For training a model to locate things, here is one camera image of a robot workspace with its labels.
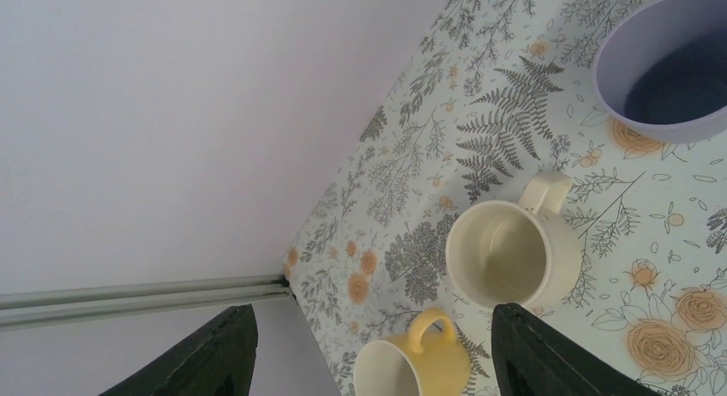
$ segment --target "leaf print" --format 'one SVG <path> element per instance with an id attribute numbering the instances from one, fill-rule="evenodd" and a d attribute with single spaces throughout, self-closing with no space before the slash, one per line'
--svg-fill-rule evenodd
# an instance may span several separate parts
<path id="1" fill-rule="evenodd" d="M 611 313 L 604 313 L 596 318 L 591 326 L 599 330 L 615 332 L 625 329 L 626 326 L 628 326 L 628 322 L 623 316 L 612 315 Z"/>
<path id="2" fill-rule="evenodd" d="M 341 320 L 339 312 L 338 286 L 336 286 L 329 269 L 321 269 L 313 275 L 307 275 L 300 284 L 301 307 L 303 312 L 309 316 L 309 324 L 311 329 L 318 331 L 321 329 L 321 320 L 319 315 L 325 315 L 332 319 L 336 325 L 340 325 Z"/>
<path id="3" fill-rule="evenodd" d="M 384 126 L 386 126 L 386 123 L 387 119 L 386 115 L 384 114 L 384 106 L 379 106 L 379 110 L 376 111 L 376 114 L 371 119 L 369 126 L 367 126 L 366 130 L 363 131 L 363 134 L 361 134 L 361 138 L 359 140 L 366 141 L 368 139 L 378 139 L 378 137 L 384 130 Z"/>
<path id="4" fill-rule="evenodd" d="M 671 311 L 664 301 L 653 293 L 649 295 L 649 315 L 652 319 L 671 321 Z"/>
<path id="5" fill-rule="evenodd" d="M 498 16 L 494 21 L 486 21 L 477 32 L 478 37 L 484 36 L 484 42 L 478 43 L 484 48 L 477 51 L 467 66 L 467 71 L 472 72 L 472 77 L 465 80 L 465 96 L 475 96 L 482 92 L 482 71 L 480 68 L 486 60 L 490 61 L 490 63 L 497 63 L 500 58 L 497 42 L 501 41 L 504 44 L 514 39 L 515 35 L 510 26 L 513 23 L 513 15 L 517 11 L 519 3 L 522 3 L 523 10 L 529 16 L 534 15 L 534 0 L 497 0 L 492 4 L 493 10 Z"/>
<path id="6" fill-rule="evenodd" d="M 711 176 L 705 176 L 705 175 L 693 175 L 694 179 L 699 180 L 700 182 L 704 183 L 716 183 L 717 179 Z"/>
<path id="7" fill-rule="evenodd" d="M 610 120 L 610 115 L 600 105 L 593 106 L 593 109 L 588 112 L 583 121 L 580 122 L 581 126 L 590 128 L 592 126 L 598 126 L 601 123 L 606 123 Z"/>
<path id="8" fill-rule="evenodd" d="M 712 231 L 706 239 L 706 245 L 714 248 L 714 253 L 719 254 L 725 244 L 727 244 L 727 208 L 718 210 L 710 216 L 706 225 Z"/>
<path id="9" fill-rule="evenodd" d="M 345 188 L 341 189 L 341 224 L 343 224 L 345 214 L 349 213 L 353 205 L 356 204 L 356 201 L 353 200 L 351 196 L 354 190 L 361 188 L 361 177 L 365 173 L 364 165 L 373 157 L 374 147 L 368 147 L 366 149 L 366 153 L 358 157 L 356 170 L 348 172 L 348 177 L 346 178 L 345 183 L 346 186 Z"/>
<path id="10" fill-rule="evenodd" d="M 315 204 L 311 216 L 324 219 L 328 216 L 328 213 L 331 210 L 338 206 L 338 204 L 336 183 L 331 183 L 330 186 L 328 186 L 328 189 L 326 189 L 326 193 L 323 194 L 323 197 Z"/>
<path id="11" fill-rule="evenodd" d="M 727 372 L 724 369 L 715 369 L 709 374 L 709 384 L 712 388 L 712 394 L 721 392 L 725 383 L 727 383 Z"/>
<path id="12" fill-rule="evenodd" d="M 436 300 L 439 278 L 447 273 L 444 259 L 447 236 L 457 217 L 457 214 L 444 214 L 436 227 L 423 222 L 411 233 L 397 235 L 384 254 L 392 283 L 404 278 L 406 296 L 417 305 Z"/>
<path id="13" fill-rule="evenodd" d="M 584 178 L 580 179 L 574 177 L 574 185 L 570 189 L 570 193 L 574 196 L 568 197 L 569 203 L 578 203 L 588 201 L 588 197 L 591 194 L 601 194 L 605 190 L 608 190 L 614 184 L 631 184 L 634 183 L 623 181 L 617 176 L 618 172 L 614 169 L 612 174 L 606 173 L 605 169 L 601 170 L 601 173 L 591 172 Z"/>
<path id="14" fill-rule="evenodd" d="M 457 143 L 457 147 L 475 153 L 466 159 L 457 158 L 461 165 L 472 170 L 462 176 L 469 181 L 465 189 L 471 203 L 477 201 L 483 191 L 490 191 L 490 186 L 502 184 L 499 175 L 512 176 L 508 165 L 519 170 L 523 168 L 518 145 L 539 160 L 533 136 L 553 137 L 545 121 L 547 97 L 549 93 L 561 92 L 562 89 L 550 81 L 550 76 L 561 73 L 563 69 L 553 63 L 537 64 L 524 57 L 520 60 L 525 73 L 495 69 L 505 75 L 511 86 L 497 88 L 472 102 L 488 104 L 493 109 L 486 116 L 483 113 L 469 123 L 456 126 L 460 132 L 480 135 Z"/>
<path id="15" fill-rule="evenodd" d="M 564 3 L 561 17 L 566 23 L 575 23 L 575 29 L 585 32 L 583 36 L 573 37 L 566 44 L 561 63 L 572 62 L 579 67 L 590 68 L 598 50 L 598 41 L 616 23 L 646 0 L 568 0 Z"/>
<path id="16" fill-rule="evenodd" d="M 640 321 L 649 319 L 649 315 L 647 315 L 646 312 L 638 306 L 621 306 L 621 311 L 623 312 L 623 316 L 626 318 L 626 322 L 632 326 L 638 325 Z"/>
<path id="17" fill-rule="evenodd" d="M 417 76 L 409 86 L 412 100 L 404 103 L 400 109 L 399 125 L 402 127 L 409 122 L 413 114 L 417 113 L 422 107 L 424 96 L 434 92 L 437 83 L 442 80 L 442 64 L 447 58 L 449 52 L 442 49 L 435 53 L 432 58 L 427 61 L 422 69 L 422 74 Z"/>
<path id="18" fill-rule="evenodd" d="M 566 223 L 571 225 L 574 229 L 578 229 L 582 225 L 589 225 L 591 222 L 598 218 L 598 212 L 594 212 L 592 209 L 588 209 L 588 212 L 584 212 L 580 207 L 575 208 L 575 212 L 568 209 L 564 214 L 563 218 Z"/>
<path id="19" fill-rule="evenodd" d="M 368 343 L 372 335 L 378 338 L 385 336 L 385 332 L 392 333 L 398 325 L 402 325 L 405 330 L 408 330 L 420 313 L 422 313 L 421 310 L 412 309 L 411 306 L 401 302 L 394 303 L 394 311 L 379 309 L 383 320 L 378 323 L 367 323 L 366 328 L 360 333 L 361 341 Z"/>
<path id="20" fill-rule="evenodd" d="M 300 261 L 310 261 L 312 251 L 315 251 L 317 254 L 323 253 L 326 250 L 326 243 L 333 239 L 338 228 L 338 218 L 333 218 L 330 222 L 319 224 L 318 229 L 313 234 L 313 238 L 306 243 L 305 251 L 300 255 Z"/>
<path id="21" fill-rule="evenodd" d="M 601 220 L 596 225 L 596 231 L 593 232 L 593 242 L 591 247 L 598 253 L 598 258 L 605 257 L 613 253 L 616 241 L 621 235 L 617 222 L 609 220 Z"/>
<path id="22" fill-rule="evenodd" d="M 435 111 L 436 108 L 421 126 L 406 122 L 404 134 L 392 151 L 394 159 L 379 162 L 369 171 L 369 180 L 380 194 L 369 204 L 367 214 L 384 226 L 404 210 L 410 191 L 408 182 L 419 176 L 424 155 L 428 159 L 444 156 L 442 121 L 434 119 Z M 427 129 L 430 130 L 430 144 L 422 151 L 418 142 Z"/>
<path id="23" fill-rule="evenodd" d="M 475 13 L 481 9 L 482 0 L 449 0 L 434 27 L 445 32 L 451 40 L 456 40 L 458 47 L 464 49 L 470 45 Z"/>
<path id="24" fill-rule="evenodd" d="M 345 351 L 340 362 L 332 362 L 328 366 L 336 385 L 342 388 L 343 380 L 353 377 L 353 365 L 356 362 L 355 351 Z"/>
<path id="25" fill-rule="evenodd" d="M 575 304 L 576 309 L 582 308 L 584 304 L 590 305 L 588 299 L 594 299 L 591 291 L 596 288 L 593 282 L 596 280 L 589 272 L 591 271 L 591 257 L 586 253 L 584 247 L 581 251 L 580 273 L 570 294 L 563 298 L 563 303 Z"/>

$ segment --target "fern print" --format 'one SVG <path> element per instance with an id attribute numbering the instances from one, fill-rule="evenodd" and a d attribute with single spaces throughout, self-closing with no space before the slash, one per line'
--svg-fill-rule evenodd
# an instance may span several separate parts
<path id="1" fill-rule="evenodd" d="M 497 59 L 500 57 L 497 49 L 498 42 L 509 42 L 515 38 L 515 34 L 510 28 L 515 13 L 521 10 L 533 17 L 534 8 L 534 0 L 496 0 L 492 4 L 492 9 L 497 13 L 497 19 L 485 22 L 477 32 L 478 37 L 484 37 L 484 42 L 479 43 L 484 48 L 477 51 L 467 65 L 467 71 L 472 72 L 472 77 L 465 80 L 465 96 L 474 96 L 482 92 L 482 64 L 485 61 L 497 63 Z"/>
<path id="2" fill-rule="evenodd" d="M 368 139 L 378 139 L 384 130 L 386 123 L 387 119 L 386 114 L 384 114 L 384 106 L 379 106 L 379 110 L 376 111 L 376 114 L 371 119 L 369 126 L 367 126 L 366 130 L 363 131 L 359 140 L 367 141 Z"/>
<path id="3" fill-rule="evenodd" d="M 490 375 L 488 375 L 482 367 L 482 360 L 491 359 L 492 357 L 484 348 L 483 342 L 475 343 L 471 341 L 468 337 L 465 336 L 464 332 L 462 332 L 462 329 L 457 323 L 454 323 L 454 328 L 457 331 L 457 337 L 459 338 L 460 343 L 467 350 L 467 354 L 470 355 L 470 363 L 472 364 L 470 378 L 467 381 L 467 386 L 465 387 L 465 390 L 462 391 L 462 394 L 466 396 L 475 396 L 478 394 L 478 391 L 475 388 L 477 378 L 479 376 L 485 378 L 490 377 Z"/>
<path id="4" fill-rule="evenodd" d="M 706 225 L 712 231 L 706 239 L 706 245 L 714 248 L 714 253 L 719 254 L 727 245 L 727 207 L 710 216 Z"/>
<path id="5" fill-rule="evenodd" d="M 445 214 L 436 226 L 423 222 L 414 231 L 397 235 L 384 255 L 392 283 L 404 278 L 406 296 L 417 305 L 437 298 L 440 277 L 447 273 L 447 235 L 458 216 Z"/>
<path id="6" fill-rule="evenodd" d="M 465 185 L 470 202 L 477 201 L 482 192 L 490 191 L 493 185 L 500 185 L 501 177 L 511 177 L 508 167 L 522 170 L 518 146 L 528 155 L 540 160 L 535 150 L 534 136 L 552 139 L 553 134 L 545 120 L 547 97 L 561 92 L 550 81 L 550 76 L 559 74 L 562 68 L 553 63 L 543 65 L 520 57 L 524 73 L 510 69 L 495 69 L 508 79 L 510 86 L 485 94 L 473 103 L 488 104 L 491 108 L 469 123 L 457 125 L 463 133 L 478 135 L 457 143 L 457 147 L 474 152 L 469 158 L 457 158 L 464 167 L 471 170 L 462 177 L 469 181 Z"/>
<path id="7" fill-rule="evenodd" d="M 561 63 L 574 63 L 590 68 L 598 50 L 598 41 L 605 37 L 620 20 L 634 12 L 646 0 L 569 0 L 563 5 L 561 17 L 575 23 L 586 34 L 573 37 L 566 43 Z"/>
<path id="8" fill-rule="evenodd" d="M 425 132 L 429 132 L 429 143 L 423 148 L 419 141 Z M 444 128 L 442 121 L 434 118 L 434 111 L 423 125 L 406 122 L 404 134 L 392 153 L 393 159 L 379 162 L 369 171 L 369 180 L 381 194 L 369 204 L 367 213 L 384 226 L 404 210 L 410 191 L 408 182 L 419 176 L 424 157 L 441 159 L 444 156 Z"/>

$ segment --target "lavender wall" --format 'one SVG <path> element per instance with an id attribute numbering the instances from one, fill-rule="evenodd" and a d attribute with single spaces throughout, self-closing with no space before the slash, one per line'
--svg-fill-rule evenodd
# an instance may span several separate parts
<path id="1" fill-rule="evenodd" d="M 0 293 L 279 273 L 446 0 L 2 0 Z"/>

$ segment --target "orange rose print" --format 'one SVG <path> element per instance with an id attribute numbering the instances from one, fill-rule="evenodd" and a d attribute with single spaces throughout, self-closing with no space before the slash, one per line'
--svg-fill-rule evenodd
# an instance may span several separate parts
<path id="1" fill-rule="evenodd" d="M 612 132 L 616 143 L 626 149 L 624 159 L 632 159 L 634 157 L 643 156 L 647 153 L 655 152 L 664 145 L 660 141 L 649 139 L 648 137 L 639 135 L 631 130 L 627 125 L 611 118 Z"/>
<path id="2" fill-rule="evenodd" d="M 345 244 L 345 252 L 348 254 L 348 257 L 356 255 L 356 242 L 349 240 L 348 243 Z"/>
<path id="3" fill-rule="evenodd" d="M 296 265 L 297 258 L 298 258 L 298 255 L 297 255 L 296 248 L 291 248 L 290 250 L 288 250 L 288 263 L 290 263 L 291 266 Z"/>
<path id="4" fill-rule="evenodd" d="M 371 275 L 376 270 L 376 253 L 366 250 L 361 255 L 361 272 L 365 275 Z"/>
<path id="5" fill-rule="evenodd" d="M 631 272 L 626 273 L 631 275 L 634 282 L 634 286 L 632 286 L 631 289 L 636 286 L 641 286 L 644 289 L 651 289 L 658 276 L 657 268 L 653 263 L 646 259 L 634 261 L 631 265 Z"/>
<path id="6" fill-rule="evenodd" d="M 354 304 L 366 302 L 369 295 L 369 281 L 361 273 L 354 273 L 348 279 L 348 297 Z"/>
<path id="7" fill-rule="evenodd" d="M 727 306 L 709 291 L 689 291 L 676 302 L 679 317 L 693 330 L 715 330 L 727 321 Z"/>
<path id="8" fill-rule="evenodd" d="M 640 321 L 628 332 L 628 352 L 641 368 L 664 379 L 675 381 L 694 370 L 694 348 L 665 321 Z"/>

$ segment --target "table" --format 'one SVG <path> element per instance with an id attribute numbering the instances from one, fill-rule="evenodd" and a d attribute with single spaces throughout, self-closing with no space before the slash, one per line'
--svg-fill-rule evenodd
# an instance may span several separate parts
<path id="1" fill-rule="evenodd" d="M 470 352 L 463 394 L 499 393 L 491 314 L 453 287 L 444 244 L 471 204 L 550 170 L 574 179 L 583 261 L 530 311 L 662 394 L 727 393 L 727 135 L 652 141 L 592 91 L 598 41 L 646 1 L 449 1 L 284 259 L 343 394 L 362 346 L 430 306 Z"/>

